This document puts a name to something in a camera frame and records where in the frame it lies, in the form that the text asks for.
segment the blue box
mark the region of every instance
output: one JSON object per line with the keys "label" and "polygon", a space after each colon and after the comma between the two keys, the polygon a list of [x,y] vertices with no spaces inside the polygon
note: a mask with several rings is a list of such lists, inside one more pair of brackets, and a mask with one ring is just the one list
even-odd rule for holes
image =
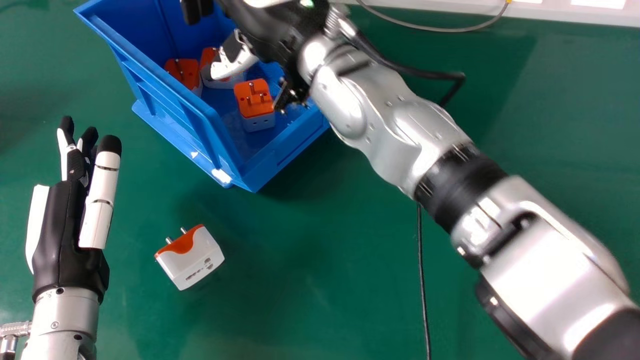
{"label": "blue box", "polygon": [[[170,58],[200,59],[235,28],[220,8],[188,26],[179,0],[92,0],[75,12],[113,50],[136,96],[133,111],[225,188],[257,192],[328,128],[314,104],[287,107],[273,129],[247,133],[233,90],[204,88],[197,97],[163,66]],[[265,78],[272,96],[282,70],[258,63],[247,79]]]}

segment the robotic hand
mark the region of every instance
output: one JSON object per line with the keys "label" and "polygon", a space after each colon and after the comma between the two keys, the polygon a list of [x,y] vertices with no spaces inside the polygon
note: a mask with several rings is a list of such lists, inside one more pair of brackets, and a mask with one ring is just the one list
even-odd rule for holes
{"label": "robotic hand", "polygon": [[[212,8],[203,5],[211,0],[198,1],[192,9]],[[223,44],[231,45],[227,54],[277,61],[287,77],[277,108],[310,96],[341,140],[427,210],[479,271],[480,303],[524,357],[638,358],[640,311],[611,253],[522,178],[507,176],[443,108],[382,65],[388,61],[345,7],[326,0],[217,3],[239,30],[238,42]],[[239,68],[218,60],[212,76],[220,67]]]}
{"label": "robotic hand", "polygon": [[0,360],[13,360],[17,338],[29,336],[22,360],[94,360],[98,307],[109,286],[105,247],[122,144],[89,127],[76,143],[74,123],[57,130],[62,181],[36,185],[26,257],[33,274],[33,321],[0,327]]}

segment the cable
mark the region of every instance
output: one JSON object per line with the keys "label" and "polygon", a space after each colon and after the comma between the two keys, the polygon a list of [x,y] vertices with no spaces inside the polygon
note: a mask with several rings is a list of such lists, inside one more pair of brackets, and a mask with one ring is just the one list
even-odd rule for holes
{"label": "cable", "polygon": [[424,291],[424,262],[422,260],[422,206],[416,202],[418,210],[418,268],[420,270],[420,298],[422,300],[422,324],[424,326],[424,347],[426,360],[431,360],[431,336],[429,335],[429,320],[427,319],[427,295]]}
{"label": "cable", "polygon": [[369,39],[367,39],[367,37],[365,37],[364,34],[359,30],[350,38],[350,40],[353,45],[355,45],[355,47],[363,51],[365,54],[369,55],[369,57],[371,57],[375,62],[384,65],[394,71],[429,80],[453,81],[453,86],[450,87],[449,91],[444,95],[442,100],[440,100],[440,106],[442,107],[449,103],[449,101],[454,97],[454,95],[456,95],[458,90],[462,87],[462,85],[465,84],[465,81],[467,80],[467,77],[463,72],[428,71],[395,63],[385,58],[373,46]]}
{"label": "cable", "polygon": [[386,21],[389,22],[393,22],[394,24],[398,24],[400,26],[404,26],[406,28],[412,28],[412,29],[417,29],[417,30],[423,30],[423,31],[434,31],[437,33],[466,33],[469,31],[475,31],[475,30],[480,30],[483,28],[486,28],[487,26],[492,25],[494,22],[498,21],[501,17],[502,14],[504,14],[504,12],[507,10],[507,7],[509,6],[509,4],[511,4],[511,0],[506,0],[504,2],[504,6],[502,7],[502,9],[500,9],[500,12],[498,13],[498,15],[494,16],[493,18],[491,18],[488,21],[483,22],[482,24],[478,24],[475,26],[468,26],[466,28],[434,28],[431,26],[423,26],[423,25],[418,25],[418,24],[412,24],[411,22],[406,22],[406,21],[401,21],[398,19],[395,19],[391,16],[385,15],[379,11],[377,11],[376,9],[372,8],[371,6],[367,5],[364,3],[363,0],[356,0],[358,2],[358,4],[360,4],[363,8],[365,8],[365,10],[367,10],[368,12],[372,13],[373,15],[384,19]]}

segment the white wall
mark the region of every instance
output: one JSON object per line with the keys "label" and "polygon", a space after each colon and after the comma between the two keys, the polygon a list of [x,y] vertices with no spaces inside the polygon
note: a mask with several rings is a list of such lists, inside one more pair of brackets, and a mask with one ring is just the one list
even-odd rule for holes
{"label": "white wall", "polygon": [[[338,1],[355,3],[355,0]],[[496,14],[504,4],[503,0],[364,0],[364,2],[374,6],[485,15]],[[504,16],[640,28],[640,0],[513,0]]]}

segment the green table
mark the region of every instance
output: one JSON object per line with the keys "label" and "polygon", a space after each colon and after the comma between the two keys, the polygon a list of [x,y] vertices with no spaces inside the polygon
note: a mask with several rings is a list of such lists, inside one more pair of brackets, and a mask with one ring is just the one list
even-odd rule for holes
{"label": "green table", "polygon": [[[0,323],[31,317],[31,189],[58,181],[54,129],[71,114],[78,128],[124,144],[100,359],[422,359],[413,203],[331,133],[260,193],[224,190],[131,112],[116,61],[72,13],[77,5],[0,3]],[[392,13],[436,25],[479,20]],[[362,11],[353,18],[395,60],[464,70],[453,117],[601,238],[640,299],[637,29],[504,19],[443,35]],[[407,80],[425,97],[444,90]],[[165,236],[199,223],[227,260],[178,292],[153,255]],[[447,235],[427,219],[424,236],[433,359],[518,359],[477,305],[476,274]]]}

